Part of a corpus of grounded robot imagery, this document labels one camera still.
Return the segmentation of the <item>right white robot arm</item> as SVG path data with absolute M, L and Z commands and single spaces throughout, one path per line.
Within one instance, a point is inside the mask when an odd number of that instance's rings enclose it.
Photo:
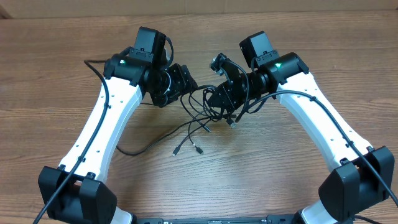
M 296 53 L 280 55 L 262 31 L 239 46 L 250 72 L 218 54 L 210 68 L 226 80 L 207 104 L 219 108 L 234 126 L 240 120 L 235 111 L 256 113 L 269 98 L 278 100 L 310 136 L 330 172 L 318 189 L 317 202 L 293 215 L 269 215 L 268 223 L 353 223 L 363 210 L 395 199 L 392 152 L 373 147 L 342 118 Z

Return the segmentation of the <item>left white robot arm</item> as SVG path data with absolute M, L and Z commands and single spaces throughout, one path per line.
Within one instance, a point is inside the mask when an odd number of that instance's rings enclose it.
M 141 27 L 134 45 L 104 61 L 101 90 L 82 132 L 56 168 L 38 178 L 42 215 L 65 223 L 135 223 L 106 186 L 111 159 L 129 118 L 145 95 L 165 107 L 197 83 L 185 65 L 174 63 L 163 33 Z

